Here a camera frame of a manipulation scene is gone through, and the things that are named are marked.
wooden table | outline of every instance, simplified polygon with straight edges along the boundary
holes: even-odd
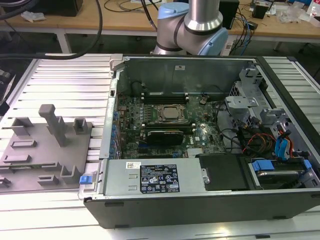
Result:
[[[156,36],[157,33],[149,24],[144,13],[137,12],[112,12],[104,8],[106,0],[99,0],[103,13],[103,35],[128,35],[128,36]],[[240,9],[250,0],[240,0]],[[137,3],[124,3],[126,8],[140,6]],[[116,0],[111,0],[107,7],[114,10],[120,10]],[[150,5],[148,7],[152,19],[157,22],[157,11]],[[251,18],[251,12],[242,9],[242,14],[249,21],[258,24],[258,28],[252,37],[258,41],[275,42],[302,42],[302,43],[320,43],[320,28],[314,27],[306,21],[300,23],[285,23],[277,21],[276,16],[265,16],[264,19]],[[36,33],[54,33],[60,43],[63,53],[71,53],[67,34],[95,34],[98,27],[98,12],[94,0],[84,0],[83,6],[76,17],[46,16],[47,20],[39,22],[27,22],[20,16],[8,20],[17,31],[36,32]],[[230,45],[239,37],[243,27],[236,20],[231,30],[226,44],[224,55],[228,54]],[[10,31],[11,29],[0,21],[0,30]]]

white object on table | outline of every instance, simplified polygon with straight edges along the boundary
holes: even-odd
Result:
[[[46,20],[45,15],[42,12],[30,12],[30,11],[25,11],[21,13],[21,17],[23,17],[25,20],[33,23],[34,21],[43,21]]]

table leg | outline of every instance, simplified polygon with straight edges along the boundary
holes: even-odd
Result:
[[[277,41],[277,42],[275,43],[275,45],[274,45],[273,50],[278,51],[279,48],[281,47],[282,43],[283,43],[282,41]]]
[[[221,56],[229,56],[232,45],[234,44],[234,41],[237,39],[237,35],[229,35],[228,39],[226,40],[226,43],[220,53]]]
[[[61,47],[61,51],[63,54],[71,54],[71,47],[68,41],[68,36],[65,32],[64,29],[58,29],[57,32],[55,33],[56,37],[59,41],[60,47]]]

blue cable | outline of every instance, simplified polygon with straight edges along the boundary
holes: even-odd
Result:
[[[247,27],[248,27],[248,40],[245,42],[245,46],[243,47],[243,49],[242,49],[242,52],[240,53],[240,56],[242,56],[244,53],[245,53],[245,50],[247,49],[247,46],[248,46],[248,44],[249,44],[249,41],[250,41],[250,28],[249,28],[249,23],[248,23],[248,21],[246,20],[246,19],[244,19],[245,20],[245,23],[246,23],[246,25],[247,25]]]
[[[247,21],[245,18],[236,17],[236,19],[239,19],[239,20],[243,21],[243,23],[244,23],[244,24],[247,26],[247,28],[248,28],[248,31],[247,31],[248,39],[245,41],[245,43],[244,43],[245,45],[244,45],[244,47],[243,47],[243,49],[242,49],[242,51],[241,51],[241,53],[240,53],[240,56],[242,56],[242,55],[244,54],[245,50],[247,49],[247,46],[248,46],[249,41],[250,41],[250,28],[249,28],[249,23],[248,23],[248,21]]]

power supply label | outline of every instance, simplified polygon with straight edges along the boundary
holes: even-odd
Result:
[[[177,165],[141,165],[140,192],[143,194],[180,192]]]

